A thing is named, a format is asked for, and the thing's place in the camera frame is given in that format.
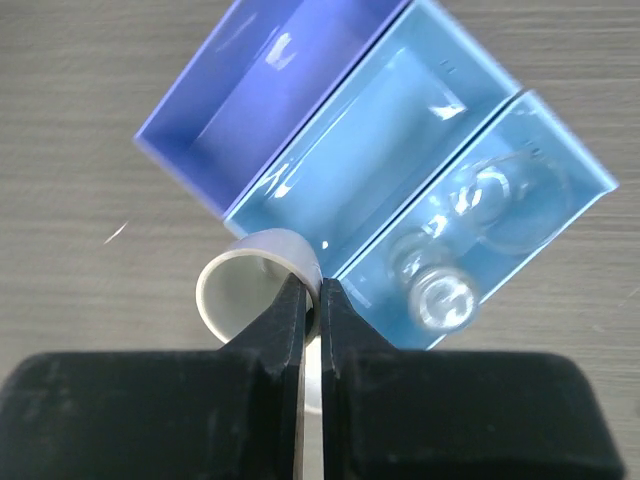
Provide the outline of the small white ceramic bowl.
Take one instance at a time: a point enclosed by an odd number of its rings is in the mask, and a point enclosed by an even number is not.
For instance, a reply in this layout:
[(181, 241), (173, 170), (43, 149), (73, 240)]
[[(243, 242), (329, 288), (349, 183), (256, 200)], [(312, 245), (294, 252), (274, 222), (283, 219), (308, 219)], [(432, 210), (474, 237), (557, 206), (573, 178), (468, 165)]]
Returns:
[(320, 290), (316, 254), (300, 234), (262, 230), (236, 241), (201, 271), (195, 289), (198, 312), (212, 334), (226, 344), (276, 298), (289, 275), (301, 280), (311, 315), (305, 352), (305, 410), (322, 413)]

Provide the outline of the clear glass beaker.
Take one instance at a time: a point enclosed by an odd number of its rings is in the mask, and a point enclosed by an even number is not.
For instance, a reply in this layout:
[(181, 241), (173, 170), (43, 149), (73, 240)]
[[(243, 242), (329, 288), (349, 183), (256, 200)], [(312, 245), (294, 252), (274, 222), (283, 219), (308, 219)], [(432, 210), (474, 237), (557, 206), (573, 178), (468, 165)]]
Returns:
[(467, 156), (447, 167), (427, 196), (421, 229), (455, 258), (524, 257), (560, 229), (569, 176), (533, 150)]

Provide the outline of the small clear glass bottle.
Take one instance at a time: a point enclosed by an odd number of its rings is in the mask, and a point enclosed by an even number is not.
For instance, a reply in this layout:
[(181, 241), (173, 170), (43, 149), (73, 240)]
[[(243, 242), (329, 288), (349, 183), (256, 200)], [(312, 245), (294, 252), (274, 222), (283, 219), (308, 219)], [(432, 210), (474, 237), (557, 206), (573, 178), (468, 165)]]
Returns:
[(409, 317), (418, 327), (444, 335), (476, 319), (478, 288), (446, 244), (413, 230), (393, 243), (388, 260), (389, 275), (406, 297)]

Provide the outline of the blue tiered organizer box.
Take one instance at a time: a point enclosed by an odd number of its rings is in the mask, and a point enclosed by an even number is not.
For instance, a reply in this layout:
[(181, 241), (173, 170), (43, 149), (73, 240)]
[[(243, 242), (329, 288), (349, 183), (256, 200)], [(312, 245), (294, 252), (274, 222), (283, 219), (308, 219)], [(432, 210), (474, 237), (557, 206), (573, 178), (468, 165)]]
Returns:
[(467, 156), (533, 150), (569, 176), (559, 231), (508, 260), (455, 258), (487, 300), (616, 180), (434, 1), (237, 1), (135, 137), (237, 236), (293, 230), (388, 341), (445, 336), (409, 317), (393, 243)]

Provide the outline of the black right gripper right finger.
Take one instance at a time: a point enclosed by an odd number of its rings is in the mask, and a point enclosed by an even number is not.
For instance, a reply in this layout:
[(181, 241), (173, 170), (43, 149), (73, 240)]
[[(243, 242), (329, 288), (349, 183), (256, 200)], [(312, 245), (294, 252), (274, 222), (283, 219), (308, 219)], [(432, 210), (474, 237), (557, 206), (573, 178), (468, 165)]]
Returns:
[(321, 288), (328, 479), (621, 479), (590, 382), (552, 353), (404, 350)]

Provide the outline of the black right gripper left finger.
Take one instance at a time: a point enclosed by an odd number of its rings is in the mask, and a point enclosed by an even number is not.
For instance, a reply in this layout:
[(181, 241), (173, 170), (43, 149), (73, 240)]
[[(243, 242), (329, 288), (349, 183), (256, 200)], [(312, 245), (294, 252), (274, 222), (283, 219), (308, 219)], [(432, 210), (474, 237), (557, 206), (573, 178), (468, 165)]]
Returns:
[(48, 352), (1, 389), (5, 479), (297, 479), (306, 290), (225, 346)]

